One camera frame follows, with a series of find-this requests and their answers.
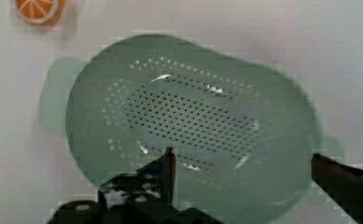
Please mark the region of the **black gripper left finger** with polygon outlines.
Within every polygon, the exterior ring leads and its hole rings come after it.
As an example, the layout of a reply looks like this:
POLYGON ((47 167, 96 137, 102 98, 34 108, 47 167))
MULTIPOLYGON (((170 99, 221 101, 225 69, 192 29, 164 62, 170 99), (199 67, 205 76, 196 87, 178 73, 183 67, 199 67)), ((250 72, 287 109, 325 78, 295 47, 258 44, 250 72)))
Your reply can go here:
POLYGON ((114 176, 98 188, 98 202, 105 209, 124 205, 128 200, 153 197, 172 203, 176 176, 176 157, 167 147, 156 160, 133 173, 114 176))

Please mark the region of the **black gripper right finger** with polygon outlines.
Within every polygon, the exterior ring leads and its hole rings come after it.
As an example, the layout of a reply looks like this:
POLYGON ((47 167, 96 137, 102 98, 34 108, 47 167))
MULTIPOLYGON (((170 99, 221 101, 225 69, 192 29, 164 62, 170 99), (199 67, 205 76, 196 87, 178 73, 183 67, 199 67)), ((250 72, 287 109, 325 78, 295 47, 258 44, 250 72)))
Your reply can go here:
POLYGON ((363 169, 315 153, 312 180, 357 224, 363 224, 363 169))

